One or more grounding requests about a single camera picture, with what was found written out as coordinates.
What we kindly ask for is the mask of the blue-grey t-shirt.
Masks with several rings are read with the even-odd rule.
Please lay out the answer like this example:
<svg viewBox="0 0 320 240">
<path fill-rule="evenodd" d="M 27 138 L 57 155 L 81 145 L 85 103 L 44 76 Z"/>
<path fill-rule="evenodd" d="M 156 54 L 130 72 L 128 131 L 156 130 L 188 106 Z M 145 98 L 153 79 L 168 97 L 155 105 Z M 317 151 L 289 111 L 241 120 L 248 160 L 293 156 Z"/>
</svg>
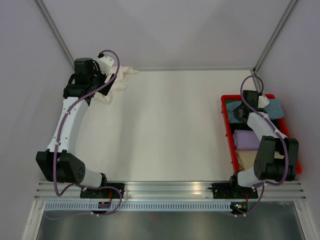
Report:
<svg viewBox="0 0 320 240">
<path fill-rule="evenodd" d="M 242 123 L 233 114 L 233 110 L 236 109 L 240 104 L 240 102 L 226 104 L 226 110 L 230 124 Z M 264 110 L 267 112 L 270 120 L 278 120 L 284 117 L 281 102 L 278 99 L 269 99 L 269 104 L 264 108 Z"/>
</svg>

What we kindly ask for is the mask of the cream white t-shirt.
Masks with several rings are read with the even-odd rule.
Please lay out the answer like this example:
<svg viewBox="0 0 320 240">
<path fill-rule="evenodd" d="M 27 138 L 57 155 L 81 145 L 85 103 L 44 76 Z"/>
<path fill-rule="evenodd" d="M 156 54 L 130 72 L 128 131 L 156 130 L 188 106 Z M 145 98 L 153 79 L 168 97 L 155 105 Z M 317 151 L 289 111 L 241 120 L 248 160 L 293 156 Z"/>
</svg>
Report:
<svg viewBox="0 0 320 240">
<path fill-rule="evenodd" d="M 112 84 L 108 94 L 107 95 L 103 95 L 102 93 L 97 92 L 94 95 L 94 99 L 96 99 L 96 100 L 98 100 L 98 101 L 100 101 L 102 103 L 110 105 L 112 100 L 113 100 L 113 96 L 117 92 L 124 91 L 127 88 L 128 76 L 135 75 L 135 74 L 138 74 L 138 73 L 139 73 L 139 71 L 134 69 L 134 68 L 132 68 L 131 66 L 122 66 L 121 65 L 120 68 L 119 68 L 119 72 L 118 72 L 117 78 L 114 81 L 114 83 Z"/>
</svg>

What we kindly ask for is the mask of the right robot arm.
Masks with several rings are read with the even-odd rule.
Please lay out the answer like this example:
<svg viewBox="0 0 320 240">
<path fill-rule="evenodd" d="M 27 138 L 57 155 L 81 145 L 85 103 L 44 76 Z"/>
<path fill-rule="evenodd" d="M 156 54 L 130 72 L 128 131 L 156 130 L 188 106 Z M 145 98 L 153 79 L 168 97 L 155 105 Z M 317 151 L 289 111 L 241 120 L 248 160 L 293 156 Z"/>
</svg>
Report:
<svg viewBox="0 0 320 240">
<path fill-rule="evenodd" d="M 267 111 L 260 106 L 269 103 L 262 93 L 243 90 L 241 104 L 233 110 L 235 117 L 250 127 L 259 140 L 253 167 L 236 174 L 237 180 L 229 183 L 228 192 L 235 198 L 241 197 L 247 187 L 265 184 L 273 186 L 291 182 L 296 177 L 299 142 L 287 137 L 270 120 Z"/>
</svg>

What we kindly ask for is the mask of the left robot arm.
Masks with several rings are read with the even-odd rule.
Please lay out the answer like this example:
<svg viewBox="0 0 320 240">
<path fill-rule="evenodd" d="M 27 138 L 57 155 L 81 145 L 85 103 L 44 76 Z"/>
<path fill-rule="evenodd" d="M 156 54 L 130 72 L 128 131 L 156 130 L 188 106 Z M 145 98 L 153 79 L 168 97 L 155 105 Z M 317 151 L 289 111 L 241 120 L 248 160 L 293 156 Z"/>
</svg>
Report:
<svg viewBox="0 0 320 240">
<path fill-rule="evenodd" d="M 83 118 L 96 93 L 107 95 L 116 79 L 111 73 L 114 60 L 99 55 L 92 58 L 77 58 L 74 73 L 63 90 L 60 119 L 45 151 L 36 154 L 36 162 L 45 179 L 59 183 L 69 183 L 89 187 L 98 198 L 109 193 L 105 174 L 92 171 L 76 157 L 76 142 Z"/>
</svg>

